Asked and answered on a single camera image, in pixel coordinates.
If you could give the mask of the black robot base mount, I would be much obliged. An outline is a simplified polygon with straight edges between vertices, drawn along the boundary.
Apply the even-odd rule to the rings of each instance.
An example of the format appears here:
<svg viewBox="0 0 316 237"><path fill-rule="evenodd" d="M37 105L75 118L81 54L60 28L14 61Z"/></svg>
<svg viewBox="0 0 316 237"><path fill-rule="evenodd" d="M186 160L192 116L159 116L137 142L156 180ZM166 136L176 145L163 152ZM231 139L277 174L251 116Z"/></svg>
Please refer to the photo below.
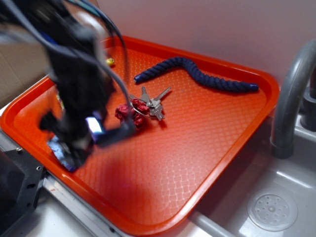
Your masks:
<svg viewBox="0 0 316 237"><path fill-rule="evenodd" d="M0 153L0 235L7 237L35 209L44 166L22 148Z"/></svg>

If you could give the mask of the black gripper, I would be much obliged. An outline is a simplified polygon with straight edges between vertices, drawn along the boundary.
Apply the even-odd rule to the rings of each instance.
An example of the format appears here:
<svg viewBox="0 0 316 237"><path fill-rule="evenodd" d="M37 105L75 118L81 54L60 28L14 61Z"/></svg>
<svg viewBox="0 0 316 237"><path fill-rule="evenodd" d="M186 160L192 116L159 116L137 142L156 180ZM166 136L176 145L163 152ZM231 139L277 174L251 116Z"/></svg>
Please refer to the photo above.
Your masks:
<svg viewBox="0 0 316 237"><path fill-rule="evenodd" d="M48 51L52 80L65 111L60 119L48 111L40 119L39 129L54 133L70 153L87 153L93 141L85 119L94 112L104 119L105 105L114 91L112 79L95 63L105 59L99 34L81 24L54 24L46 34L50 41L66 47L73 55ZM129 138L135 131L134 124L129 122L110 130L102 128L95 132L95 145L107 147Z"/></svg>

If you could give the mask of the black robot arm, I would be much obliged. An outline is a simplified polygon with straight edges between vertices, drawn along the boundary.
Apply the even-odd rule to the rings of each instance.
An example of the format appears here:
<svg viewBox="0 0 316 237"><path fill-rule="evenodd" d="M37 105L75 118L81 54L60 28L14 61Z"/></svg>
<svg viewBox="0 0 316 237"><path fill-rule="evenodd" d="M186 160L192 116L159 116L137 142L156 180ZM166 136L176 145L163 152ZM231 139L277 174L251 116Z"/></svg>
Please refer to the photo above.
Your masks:
<svg viewBox="0 0 316 237"><path fill-rule="evenodd" d="M114 84L123 92L127 89L106 64L97 32L73 17L62 1L3 0L0 21L25 29L47 54L49 76L64 112L61 118L45 113L39 122L41 130L52 132L69 152L86 151L92 145L105 147L134 132L131 118L115 129L90 130L88 117L104 123Z"/></svg>

